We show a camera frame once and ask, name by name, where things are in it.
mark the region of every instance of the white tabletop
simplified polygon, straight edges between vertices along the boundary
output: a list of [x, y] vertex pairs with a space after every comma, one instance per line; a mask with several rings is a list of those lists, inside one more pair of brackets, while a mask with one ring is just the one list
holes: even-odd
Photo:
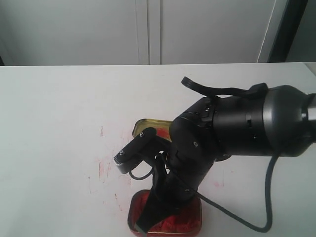
[[[159, 66], [0, 67], [0, 236], [132, 236], [132, 195], [151, 179], [121, 175], [112, 158], [137, 120], [173, 120], [201, 96], [183, 76], [213, 87], [290, 84], [316, 92], [302, 63]], [[274, 223], [254, 232], [203, 203], [199, 236], [315, 236], [316, 146], [280, 158], [272, 180]], [[263, 226], [270, 158], [216, 163], [200, 192]], [[140, 166], [135, 174], [145, 173]]]

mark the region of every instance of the black cable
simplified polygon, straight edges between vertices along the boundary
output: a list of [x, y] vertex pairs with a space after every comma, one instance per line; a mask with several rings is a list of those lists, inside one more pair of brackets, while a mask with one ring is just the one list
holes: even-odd
[[170, 165], [168, 164], [168, 161], [166, 159], [162, 159], [165, 165], [168, 166], [169, 170], [175, 175], [175, 177], [182, 182], [185, 186], [187, 186], [190, 191], [194, 192], [200, 199], [203, 201], [207, 202], [208, 204], [214, 206], [215, 208], [219, 209], [220, 211], [224, 212], [226, 215], [232, 217], [233, 219], [237, 220], [238, 222], [244, 224], [245, 226], [249, 227], [250, 229], [254, 231], [258, 231], [261, 233], [266, 233], [271, 229], [272, 226], [272, 204], [271, 204], [271, 179], [272, 179], [272, 173], [273, 173], [273, 168], [277, 162], [277, 159], [279, 158], [279, 153], [276, 155], [273, 155], [271, 157], [271, 160], [269, 162], [268, 168], [267, 168], [267, 173], [266, 173], [266, 180], [265, 180], [265, 202], [266, 202], [266, 212], [267, 212], [267, 222], [264, 227], [257, 227], [252, 225], [251, 223], [243, 220], [242, 218], [236, 216], [229, 210], [223, 208], [219, 204], [211, 201], [210, 199], [206, 198], [202, 194], [200, 194], [198, 191], [192, 189], [189, 185], [187, 185], [178, 175], [176, 172], [174, 172], [172, 169], [170, 169]]
[[144, 179], [148, 178], [153, 172], [154, 172], [154, 168], [152, 168], [152, 169], [148, 172], [148, 174], [145, 174], [143, 177], [136, 177], [136, 176], [134, 176], [134, 175], [132, 174], [132, 171], [131, 171], [131, 170], [128, 172], [128, 174], [130, 175], [130, 177], [131, 177], [132, 179], [135, 179], [135, 180], [144, 180]]

